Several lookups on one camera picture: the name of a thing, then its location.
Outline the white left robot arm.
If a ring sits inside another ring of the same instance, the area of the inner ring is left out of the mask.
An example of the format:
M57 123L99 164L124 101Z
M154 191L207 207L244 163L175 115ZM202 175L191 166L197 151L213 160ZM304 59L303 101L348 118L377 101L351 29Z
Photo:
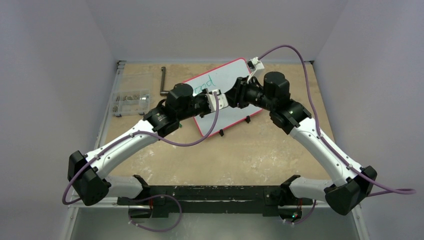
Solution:
M70 155L67 172L69 184L62 195L62 203L71 205L82 201L86 206L92 206L107 197L128 198L138 205L146 203L149 199L148 185L141 177L111 176L112 170L139 150L158 141L177 147L201 143L212 133L220 110L227 105L227 98L220 89L204 89L194 95L189 84L176 84L166 98L125 133L86 154L77 150ZM182 120L211 113L214 114L212 126L199 140L177 143L165 138L180 127Z

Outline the pink framed whiteboard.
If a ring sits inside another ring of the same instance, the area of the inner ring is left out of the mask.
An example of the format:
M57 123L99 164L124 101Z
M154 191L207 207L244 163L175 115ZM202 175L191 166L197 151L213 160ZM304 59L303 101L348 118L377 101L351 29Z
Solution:
M230 97L226 93L233 88L238 78L248 77L250 73L251 70L247 61L244 58L237 58L186 80L184 83L193 88L194 96L201 94L203 90L207 90L207 92L220 90L219 102L223 102L223 97L226 97L231 102ZM252 104L243 108L238 106L220 107L217 122L210 136L220 134L225 129L244 121L247 117L256 115L260 111L262 111L260 107Z

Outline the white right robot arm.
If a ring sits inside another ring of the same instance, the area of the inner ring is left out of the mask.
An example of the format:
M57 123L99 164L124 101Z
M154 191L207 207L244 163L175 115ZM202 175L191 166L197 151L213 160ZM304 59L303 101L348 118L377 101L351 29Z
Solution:
M281 206L307 198L326 202L345 216L369 196L373 185L366 178L375 180L377 171L344 155L331 140L323 142L326 135L311 113L291 98L290 82L283 73L266 73L263 85L255 77L251 81L238 77L225 96L232 108L253 105L269 111L271 121L305 147L329 175L329 180L293 175L280 186Z

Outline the white green whiteboard marker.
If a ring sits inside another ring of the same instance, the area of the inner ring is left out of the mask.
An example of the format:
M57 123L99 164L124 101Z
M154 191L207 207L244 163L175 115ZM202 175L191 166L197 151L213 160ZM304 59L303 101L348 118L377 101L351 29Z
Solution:
M217 104L215 109L216 110L221 110L221 109L225 109L229 106L227 97L225 94L220 94L217 96Z

